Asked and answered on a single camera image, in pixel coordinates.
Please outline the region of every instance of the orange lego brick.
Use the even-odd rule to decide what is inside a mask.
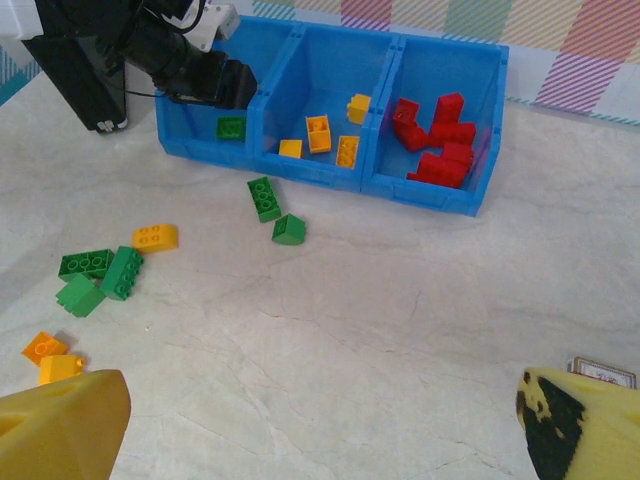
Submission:
[[[22,354],[36,365],[40,366],[43,357],[49,355],[63,355],[69,347],[60,340],[55,339],[47,332],[40,332],[22,351]]]
[[[327,153],[331,151],[331,128],[329,117],[307,117],[307,133],[309,135],[309,151],[311,153]]]
[[[133,248],[141,255],[178,248],[178,228],[174,225],[139,228],[133,232]]]
[[[66,380],[82,373],[85,360],[76,355],[51,355],[40,362],[40,385]]]
[[[352,123],[362,125],[369,111],[371,97],[358,93],[351,97],[351,102],[347,105],[347,117]]]
[[[359,143],[360,137],[341,136],[338,141],[336,165],[339,167],[354,168],[356,166]]]
[[[279,155],[302,158],[302,140],[280,140]]]

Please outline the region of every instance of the red lego brick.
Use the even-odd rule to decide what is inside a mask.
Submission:
[[[398,100],[396,109],[393,112],[393,125],[398,127],[414,126],[416,118],[418,118],[418,110],[420,110],[418,103],[407,100],[406,98],[401,98]]]
[[[471,145],[476,138],[476,126],[474,123],[434,123],[431,125],[430,135],[438,147],[444,146],[446,142]]]
[[[460,188],[467,173],[469,173],[469,169],[466,166],[425,152],[420,159],[418,172],[416,174],[407,174],[407,179],[443,187]]]
[[[427,148],[431,144],[429,134],[416,124],[413,127],[394,128],[394,131],[400,143],[411,153]]]
[[[433,123],[458,123],[464,107],[464,97],[459,93],[443,95],[438,99]]]
[[[471,148],[471,145],[445,142],[441,156],[470,168],[473,163],[473,148]]]

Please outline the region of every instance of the table surface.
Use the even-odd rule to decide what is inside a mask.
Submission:
[[[153,102],[84,130],[40,76],[0,109],[0,395],[37,385],[41,330],[120,369],[112,478],[536,479],[515,416],[528,366],[640,371],[640,134],[508,106],[477,218],[276,180],[307,221],[271,242],[251,172],[164,154]],[[56,305],[64,254],[180,228],[133,296]]]

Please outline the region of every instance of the green lego brick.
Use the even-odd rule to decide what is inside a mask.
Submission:
[[[102,303],[104,293],[96,287],[87,274],[77,273],[56,294],[58,305],[76,317],[86,317]]]
[[[289,214],[275,223],[271,239],[280,245],[300,245],[304,242],[306,230],[304,220]]]
[[[247,119],[244,117],[220,117],[216,125],[218,140],[244,140],[247,134]]]
[[[247,184],[249,185],[249,191],[251,192],[253,203],[256,206],[260,222],[266,223],[280,218],[282,212],[280,211],[278,199],[276,198],[273,188],[271,188],[269,179],[267,177],[261,177],[247,182]]]
[[[60,262],[58,277],[65,282],[78,273],[84,273],[89,278],[104,278],[112,261],[113,252],[109,249],[65,255]]]
[[[112,300],[126,300],[136,284],[144,258],[131,247],[120,247],[100,285],[100,290]]]

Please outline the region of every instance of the blue storage bin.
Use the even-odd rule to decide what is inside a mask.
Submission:
[[[367,123],[372,130],[362,192],[439,211],[474,216],[484,199],[500,151],[508,49],[406,36],[398,46],[381,100],[384,113]],[[406,180],[423,151],[409,153],[397,140],[392,117],[400,98],[420,104],[418,124],[429,131],[438,97],[459,92],[461,122],[473,122],[474,164],[461,189]]]
[[[176,104],[167,98],[156,101],[158,134],[167,151],[227,167],[255,169],[256,105],[276,79],[274,73],[285,58],[283,52],[292,40],[299,24],[257,17],[243,18],[235,34],[225,41],[217,41],[215,50],[251,66],[259,84],[258,93],[247,110],[220,110],[204,105]],[[220,117],[246,117],[245,141],[217,140],[216,125]]]
[[[334,189],[360,191],[368,130],[348,120],[347,105],[354,95],[364,94],[371,97],[369,110],[375,112],[400,36],[311,24],[297,36],[297,44],[280,65],[277,84],[259,107],[257,169]],[[322,115],[329,119],[331,152],[311,154],[306,117]],[[360,137],[353,169],[336,166],[342,135]],[[303,158],[280,156],[282,139],[303,140]]]
[[[259,89],[246,111],[156,100],[167,153],[323,187],[361,192],[438,211],[476,215],[500,151],[508,49],[426,37],[243,17],[216,49],[251,66]],[[395,138],[399,98],[418,102],[429,130],[438,97],[465,98],[462,122],[476,124],[474,165],[461,189],[406,180],[422,152]],[[364,125],[347,118],[356,94],[371,97]],[[307,116],[327,115],[330,153],[311,154]],[[216,139],[221,116],[246,116],[244,142]],[[341,135],[359,136],[354,169],[336,165]],[[278,154],[280,140],[303,141],[303,158]]]

